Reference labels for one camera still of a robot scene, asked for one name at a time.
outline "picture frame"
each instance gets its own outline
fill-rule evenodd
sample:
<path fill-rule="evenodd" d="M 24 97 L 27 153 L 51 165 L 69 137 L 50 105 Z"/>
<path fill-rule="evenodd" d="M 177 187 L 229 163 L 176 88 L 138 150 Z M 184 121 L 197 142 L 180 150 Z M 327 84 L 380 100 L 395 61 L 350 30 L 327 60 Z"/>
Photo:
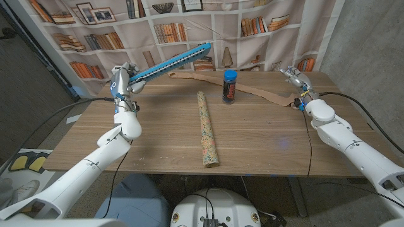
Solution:
<path fill-rule="evenodd" d="M 80 19 L 80 21 L 84 25 L 88 25 L 86 19 L 84 19 L 84 16 L 82 15 L 81 11 L 78 8 L 71 8 L 71 10 L 75 13 L 75 15 Z"/>
<path fill-rule="evenodd" d="M 183 12 L 202 11 L 202 0 L 181 0 Z"/>
<path fill-rule="evenodd" d="M 91 12 L 95 22 L 97 22 L 97 24 L 110 23 L 110 22 L 116 21 L 115 16 L 112 13 L 112 10 L 110 7 L 91 9 L 90 12 Z"/>
<path fill-rule="evenodd" d="M 76 6 L 79 9 L 81 15 L 83 15 L 83 17 L 88 25 L 97 24 L 93 15 L 90 12 L 90 10 L 93 9 L 93 6 L 91 5 L 91 3 L 80 3 L 80 4 L 76 4 Z"/>

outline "paper tube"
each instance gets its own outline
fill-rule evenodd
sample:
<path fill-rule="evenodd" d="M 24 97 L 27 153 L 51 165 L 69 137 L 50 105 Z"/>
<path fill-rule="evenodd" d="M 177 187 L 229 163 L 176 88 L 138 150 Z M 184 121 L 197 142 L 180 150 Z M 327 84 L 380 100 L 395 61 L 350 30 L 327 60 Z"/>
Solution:
<path fill-rule="evenodd" d="M 198 80 L 207 81 L 209 83 L 214 83 L 214 84 L 223 86 L 222 78 L 206 76 L 206 75 L 202 75 L 202 74 L 198 74 L 198 73 L 175 72 L 175 73 L 170 73 L 169 76 L 171 78 L 198 79 Z M 257 88 L 248 87 L 246 85 L 239 84 L 239 83 L 237 83 L 235 88 L 239 91 L 243 91 L 243 92 L 250 93 L 253 95 L 258 95 L 260 97 L 265 98 L 266 100 L 268 100 L 270 102 L 276 103 L 276 104 L 284 106 L 284 107 L 290 105 L 292 102 L 295 101 L 295 98 L 297 98 L 297 95 L 295 95 L 295 94 L 290 94 L 289 97 L 282 97 L 277 94 L 271 93 L 269 91 L 259 90 Z"/>
<path fill-rule="evenodd" d="M 212 126 L 210 124 L 208 106 L 206 105 L 206 97 L 202 91 L 198 94 L 199 117 L 201 119 L 202 131 L 202 157 L 205 167 L 215 167 L 219 165 L 219 158 L 216 152 L 215 138 L 213 137 Z"/>

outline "shoe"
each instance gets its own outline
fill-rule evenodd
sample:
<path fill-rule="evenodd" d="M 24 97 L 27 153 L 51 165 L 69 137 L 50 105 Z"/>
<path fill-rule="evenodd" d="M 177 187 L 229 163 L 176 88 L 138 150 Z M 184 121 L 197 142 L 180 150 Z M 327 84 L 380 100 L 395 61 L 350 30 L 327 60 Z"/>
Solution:
<path fill-rule="evenodd" d="M 25 185 L 19 187 L 13 192 L 13 196 L 8 206 L 11 206 L 13 204 L 16 204 L 17 202 L 23 201 L 24 199 L 33 196 L 37 192 L 38 188 L 39 188 L 38 180 L 31 180 Z"/>

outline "gray wall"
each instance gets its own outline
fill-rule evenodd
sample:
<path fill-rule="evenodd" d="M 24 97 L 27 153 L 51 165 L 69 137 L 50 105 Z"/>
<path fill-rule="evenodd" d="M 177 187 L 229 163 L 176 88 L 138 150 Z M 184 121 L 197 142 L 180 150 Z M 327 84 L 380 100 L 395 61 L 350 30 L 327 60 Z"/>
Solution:
<path fill-rule="evenodd" d="M 320 68 L 344 94 L 362 103 L 401 148 L 404 148 L 403 11 L 402 0 L 346 0 Z M 393 146 L 391 149 L 404 163 L 403 154 Z"/>

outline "white robot body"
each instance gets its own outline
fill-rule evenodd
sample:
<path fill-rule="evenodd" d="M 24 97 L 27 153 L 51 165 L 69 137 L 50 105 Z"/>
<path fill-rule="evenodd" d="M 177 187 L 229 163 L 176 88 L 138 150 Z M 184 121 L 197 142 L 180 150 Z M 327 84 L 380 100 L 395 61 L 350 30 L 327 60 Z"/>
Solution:
<path fill-rule="evenodd" d="M 257 209 L 243 196 L 227 189 L 209 189 L 205 201 L 206 190 L 199 190 L 195 194 L 183 199 L 175 208 L 171 217 L 171 227 L 178 226 L 204 226 L 206 219 L 206 206 L 208 218 L 217 219 L 217 223 L 224 223 L 226 226 L 248 226 L 260 227 Z"/>

